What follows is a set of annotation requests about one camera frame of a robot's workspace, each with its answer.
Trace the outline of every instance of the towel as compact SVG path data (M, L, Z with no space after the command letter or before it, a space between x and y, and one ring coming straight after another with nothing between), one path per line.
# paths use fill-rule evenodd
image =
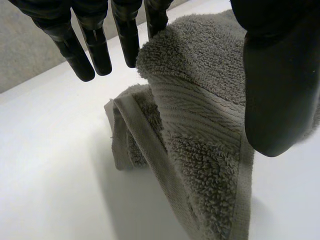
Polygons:
M231 10L179 18L139 53L149 85L105 105L116 168L149 166L192 240L248 239L244 36Z

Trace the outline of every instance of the gray wall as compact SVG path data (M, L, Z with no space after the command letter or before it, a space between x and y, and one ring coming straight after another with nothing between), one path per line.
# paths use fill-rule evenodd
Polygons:
M171 7L186 1L175 0ZM136 20L138 24L146 21L144 7L140 9ZM73 13L72 26L86 50ZM104 20L104 31L107 39L117 35L111 7ZM7 0L0 0L0 58L0 93L65 61L51 38Z

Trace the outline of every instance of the gray towel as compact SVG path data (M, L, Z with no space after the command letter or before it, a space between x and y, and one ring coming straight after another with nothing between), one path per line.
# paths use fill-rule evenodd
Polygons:
M105 106L117 169L148 165L192 240L248 239L244 35L230 10L176 20L139 53L149 85Z

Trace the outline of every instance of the white table surface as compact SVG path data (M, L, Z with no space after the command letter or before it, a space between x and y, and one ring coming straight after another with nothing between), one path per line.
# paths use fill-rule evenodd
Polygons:
M168 16L229 8L194 0ZM126 67L118 38L108 47L108 76L84 83L63 63L0 95L1 240L187 239L149 169L115 169L103 106L146 81ZM319 240L319 170L320 131L279 157L256 154L249 239Z

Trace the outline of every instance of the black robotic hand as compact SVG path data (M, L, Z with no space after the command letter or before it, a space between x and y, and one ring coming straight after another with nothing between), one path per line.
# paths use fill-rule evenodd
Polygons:
M75 74L84 82L111 73L107 41L103 29L107 16L108 0L9 0L48 34ZM149 37L163 30L168 18L166 10L173 0L145 0ZM139 37L136 25L142 0L111 0L112 14L128 67L134 68L139 52ZM71 26L73 9L90 53L91 66Z
M108 0L9 0L48 34L76 75L95 77L70 23L72 7L94 68L107 75L112 66L103 21ZM168 22L173 0L145 0L149 38ZM139 51L136 16L142 0L111 0L126 64L134 68ZM247 30L245 131L258 152L275 157L308 131L320 94L320 0L231 0Z

